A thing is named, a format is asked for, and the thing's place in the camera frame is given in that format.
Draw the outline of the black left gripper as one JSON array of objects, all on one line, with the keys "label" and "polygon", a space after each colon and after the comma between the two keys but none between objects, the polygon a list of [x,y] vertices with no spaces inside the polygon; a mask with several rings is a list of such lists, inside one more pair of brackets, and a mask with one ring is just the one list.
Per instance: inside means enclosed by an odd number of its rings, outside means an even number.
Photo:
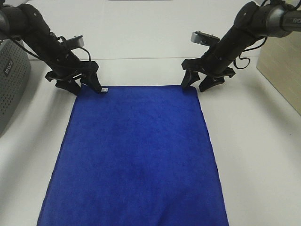
[{"label": "black left gripper", "polygon": [[55,65],[45,78],[48,81],[57,80],[55,86],[64,89],[74,95],[78,95],[81,87],[75,80],[81,79],[81,83],[100,94],[102,86],[97,77],[99,65],[95,61],[79,61],[77,66]]}]

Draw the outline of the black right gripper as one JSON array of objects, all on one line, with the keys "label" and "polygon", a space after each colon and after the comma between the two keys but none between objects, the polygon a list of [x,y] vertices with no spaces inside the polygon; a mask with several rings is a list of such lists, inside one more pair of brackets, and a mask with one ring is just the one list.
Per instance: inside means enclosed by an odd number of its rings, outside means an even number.
[{"label": "black right gripper", "polygon": [[200,92],[223,84],[225,82],[223,77],[229,76],[232,78],[235,75],[234,69],[225,66],[222,61],[210,61],[208,63],[202,58],[185,59],[182,62],[182,68],[185,70],[185,75],[181,82],[183,89],[200,80],[198,72],[207,75],[199,85]]}]

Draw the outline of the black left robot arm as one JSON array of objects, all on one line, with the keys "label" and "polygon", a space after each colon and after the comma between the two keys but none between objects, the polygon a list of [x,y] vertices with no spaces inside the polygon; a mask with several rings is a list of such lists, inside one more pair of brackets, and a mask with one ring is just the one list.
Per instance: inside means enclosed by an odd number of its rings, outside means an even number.
[{"label": "black left robot arm", "polygon": [[56,87],[75,95],[80,92],[80,85],[90,87],[100,94],[106,92],[97,77],[99,65],[92,60],[81,61],[74,49],[83,49],[83,37],[66,39],[51,32],[41,13],[30,4],[16,7],[0,2],[0,38],[9,39],[17,46],[24,41],[31,49],[30,55],[45,62],[50,68],[45,78],[56,81]]}]

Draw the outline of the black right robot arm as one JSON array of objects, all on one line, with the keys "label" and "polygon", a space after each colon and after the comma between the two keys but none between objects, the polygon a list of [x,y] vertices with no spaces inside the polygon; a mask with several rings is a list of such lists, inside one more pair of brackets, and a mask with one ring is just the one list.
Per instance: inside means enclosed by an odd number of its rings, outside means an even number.
[{"label": "black right robot arm", "polygon": [[199,73],[206,75],[199,85],[201,92],[224,83],[225,77],[233,77],[235,71],[229,67],[244,51],[268,37],[282,38],[301,30],[300,4],[293,6],[284,0],[272,0],[268,5],[258,6],[251,1],[245,4],[234,20],[233,26],[219,39],[200,31],[193,32],[191,41],[208,46],[200,58],[185,59],[182,68],[185,75],[181,87],[186,89],[200,79]]}]

